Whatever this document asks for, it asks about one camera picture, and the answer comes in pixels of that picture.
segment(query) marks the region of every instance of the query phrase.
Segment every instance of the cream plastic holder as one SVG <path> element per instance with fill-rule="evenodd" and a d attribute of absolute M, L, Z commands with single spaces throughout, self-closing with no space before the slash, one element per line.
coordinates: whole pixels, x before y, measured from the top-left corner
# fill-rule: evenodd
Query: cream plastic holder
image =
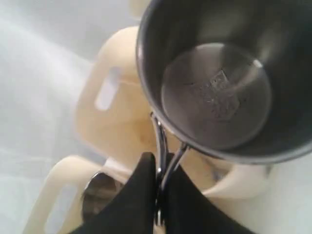
<path fill-rule="evenodd" d="M 137 32 L 138 27 L 122 29 L 103 45 L 76 111 L 76 128 L 81 138 L 129 172 L 142 152 L 157 155 L 151 109 L 136 70 Z M 169 151 L 174 152 L 179 141 L 168 132 L 167 138 Z M 217 183 L 213 180 L 211 162 L 229 171 Z M 207 197 L 255 196 L 266 188 L 270 175 L 266 166 L 230 164 L 194 150 L 187 152 L 182 167 Z"/>

